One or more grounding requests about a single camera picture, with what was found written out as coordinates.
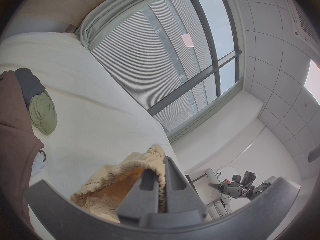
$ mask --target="dark gray garment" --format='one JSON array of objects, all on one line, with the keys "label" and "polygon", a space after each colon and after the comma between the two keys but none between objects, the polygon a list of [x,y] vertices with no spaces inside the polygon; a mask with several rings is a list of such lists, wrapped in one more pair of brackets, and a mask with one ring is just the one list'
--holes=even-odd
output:
[{"label": "dark gray garment", "polygon": [[40,83],[40,80],[32,74],[29,68],[19,68],[15,72],[16,78],[20,84],[24,102],[26,108],[29,111],[29,105],[31,99],[46,90],[46,88]]}]

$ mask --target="mattress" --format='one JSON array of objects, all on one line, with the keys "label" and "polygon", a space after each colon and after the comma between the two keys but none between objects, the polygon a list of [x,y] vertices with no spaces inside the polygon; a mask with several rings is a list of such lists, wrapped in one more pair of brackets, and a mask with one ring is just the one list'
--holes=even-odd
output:
[{"label": "mattress", "polygon": [[[0,73],[30,68],[57,111],[49,136],[34,129],[47,160],[30,185],[47,180],[69,198],[104,164],[162,146],[182,171],[162,125],[142,108],[84,48],[74,34],[28,33],[0,46]],[[30,214],[32,224],[35,218]]]}]

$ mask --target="folded green cloth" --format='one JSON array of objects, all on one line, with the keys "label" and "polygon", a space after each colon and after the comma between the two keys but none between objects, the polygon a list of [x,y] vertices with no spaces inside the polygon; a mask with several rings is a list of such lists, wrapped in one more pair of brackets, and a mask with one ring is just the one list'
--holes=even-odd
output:
[{"label": "folded green cloth", "polygon": [[57,126],[57,113],[49,94],[44,91],[35,95],[29,106],[31,124],[44,135],[51,134]]}]

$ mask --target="beige fabric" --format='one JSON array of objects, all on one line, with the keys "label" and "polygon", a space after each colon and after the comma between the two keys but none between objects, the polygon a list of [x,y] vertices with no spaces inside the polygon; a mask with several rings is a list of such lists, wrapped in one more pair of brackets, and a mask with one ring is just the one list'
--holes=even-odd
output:
[{"label": "beige fabric", "polygon": [[27,0],[19,14],[35,14],[80,26],[84,18],[105,0]]},{"label": "beige fabric", "polygon": [[120,165],[104,165],[70,196],[85,210],[107,220],[118,222],[116,209],[143,173],[151,169],[159,177],[159,212],[165,212],[165,152],[154,144],[144,154],[134,152]]}]

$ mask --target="light blue fabric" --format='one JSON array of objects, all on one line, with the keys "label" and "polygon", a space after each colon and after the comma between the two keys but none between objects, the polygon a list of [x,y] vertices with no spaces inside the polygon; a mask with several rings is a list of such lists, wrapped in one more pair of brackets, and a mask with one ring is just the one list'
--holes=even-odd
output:
[{"label": "light blue fabric", "polygon": [[43,162],[43,158],[40,154],[40,152],[38,152],[38,154],[36,155],[33,165],[32,165],[32,172],[31,172],[31,177],[38,174],[39,172],[41,172],[41,169],[45,166],[45,163]]},{"label": "light blue fabric", "polygon": [[121,23],[157,1],[160,0],[106,0],[88,14],[75,34],[92,51]]}]

